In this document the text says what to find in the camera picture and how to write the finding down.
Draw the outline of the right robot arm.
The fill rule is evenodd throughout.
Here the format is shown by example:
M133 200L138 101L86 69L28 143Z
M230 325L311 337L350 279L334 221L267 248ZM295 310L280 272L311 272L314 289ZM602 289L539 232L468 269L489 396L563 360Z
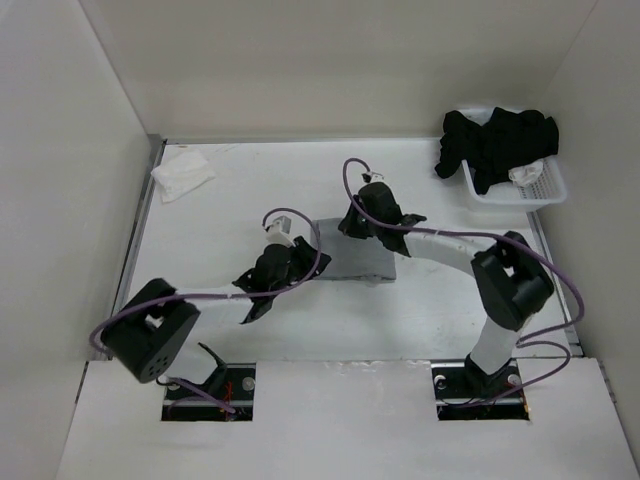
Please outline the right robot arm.
M354 239L375 238L399 255L434 261L475 280L486 321L464 361L464 384L476 401L489 401L506 389L512 353L531 317L554 293L551 278L527 254L526 240L509 231L484 249L471 240L427 233L417 214L404 214L383 182L364 185L350 197L339 231Z

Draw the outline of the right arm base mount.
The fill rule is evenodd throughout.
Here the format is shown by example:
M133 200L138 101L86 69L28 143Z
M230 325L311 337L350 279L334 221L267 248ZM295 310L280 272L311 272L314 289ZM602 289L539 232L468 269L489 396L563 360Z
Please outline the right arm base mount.
M431 364L437 417L441 421L529 420L522 391L496 396L521 384L515 360L483 384L466 369L463 361Z

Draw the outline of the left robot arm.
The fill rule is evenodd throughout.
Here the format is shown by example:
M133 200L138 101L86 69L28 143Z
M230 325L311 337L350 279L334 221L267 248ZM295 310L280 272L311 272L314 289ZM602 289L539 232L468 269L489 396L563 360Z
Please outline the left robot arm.
M241 325L268 313L275 298L323 273L332 257L298 236L289 246L267 245L254 266L224 287L205 292L180 293L163 278L147 282L124 309L92 336L142 384L165 376L190 380L206 399L224 387L224 373L211 364L189 360L188 338L204 308L213 308L216 320Z

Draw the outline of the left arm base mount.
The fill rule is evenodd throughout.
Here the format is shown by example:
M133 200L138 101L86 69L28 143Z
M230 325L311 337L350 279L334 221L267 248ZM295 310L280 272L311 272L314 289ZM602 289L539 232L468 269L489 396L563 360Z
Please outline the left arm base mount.
M256 388L255 364L228 364L218 366L202 383L199 390L220 400L235 412L217 407L183 386L157 381L165 388L161 410L164 422L249 422L253 419Z

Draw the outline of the grey tank top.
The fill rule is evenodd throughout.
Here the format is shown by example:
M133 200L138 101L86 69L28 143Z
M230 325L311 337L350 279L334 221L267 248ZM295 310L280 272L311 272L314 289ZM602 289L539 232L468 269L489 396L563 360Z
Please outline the grey tank top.
M391 283L397 278L394 253L377 238L354 239L338 230L339 219L314 220L320 233L321 251L331 261L316 280Z

